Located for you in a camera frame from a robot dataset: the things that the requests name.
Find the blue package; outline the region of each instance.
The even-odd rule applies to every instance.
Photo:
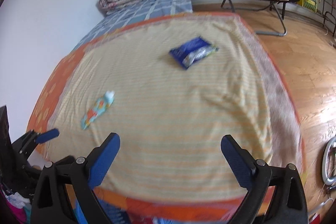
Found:
[[[172,48],[169,53],[185,69],[192,64],[218,51],[218,47],[206,42],[202,37],[196,37],[182,44],[178,48]]]

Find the silver bolt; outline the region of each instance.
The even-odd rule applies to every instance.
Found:
[[[79,158],[76,160],[76,162],[77,162],[78,164],[82,164],[82,163],[85,162],[85,158],[83,158],[83,157],[79,157]]]
[[[256,163],[260,166],[265,166],[265,164],[266,164],[265,161],[261,160],[261,159],[256,160]]]
[[[288,165],[288,168],[289,168],[290,170],[295,170],[295,169],[296,169],[296,166],[295,166],[294,164],[289,164],[289,165]]]
[[[53,165],[53,163],[51,161],[48,161],[44,166],[46,168],[50,168],[50,167],[52,167],[52,165]]]

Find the blue plaid fabric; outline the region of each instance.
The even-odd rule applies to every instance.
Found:
[[[192,12],[193,7],[191,0],[144,0],[107,15],[107,17],[99,22],[97,26],[82,38],[73,50],[96,37],[113,32],[115,29],[132,23],[155,17]]]

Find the wet wipes package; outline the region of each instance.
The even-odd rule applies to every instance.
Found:
[[[196,37],[178,48],[172,48],[169,53],[183,68],[187,69],[216,51],[218,47],[206,42],[202,37]]]

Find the mattress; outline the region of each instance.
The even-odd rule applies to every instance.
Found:
[[[191,0],[144,0],[138,4],[112,11],[81,39],[74,50],[94,38],[106,33],[111,33],[115,29],[125,27],[129,24],[155,17],[192,12],[193,7]]]
[[[169,49],[200,35],[222,52],[182,70]],[[81,130],[80,118],[106,90],[115,91],[115,102]],[[81,45],[53,71],[28,125],[39,132],[53,127],[60,137],[39,147],[52,161],[86,156],[110,132],[120,135],[120,152],[95,192],[140,216],[230,217],[245,192],[220,152],[227,133],[254,157],[294,163],[305,175],[298,116],[282,77],[231,13],[149,19]]]

